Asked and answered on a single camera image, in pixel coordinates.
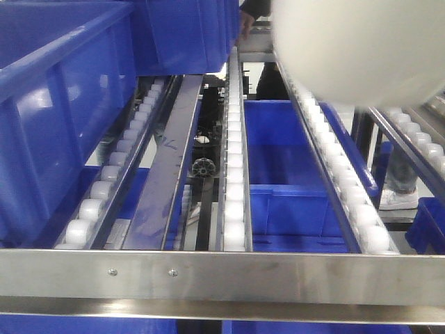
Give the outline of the bystander hand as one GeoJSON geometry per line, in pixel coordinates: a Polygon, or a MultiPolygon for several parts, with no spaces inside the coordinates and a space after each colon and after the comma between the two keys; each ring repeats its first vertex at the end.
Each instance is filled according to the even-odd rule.
{"type": "Polygon", "coordinates": [[[250,30],[254,22],[255,18],[253,16],[244,12],[243,10],[240,11],[240,36],[243,39],[246,40],[249,37],[250,30]]]}

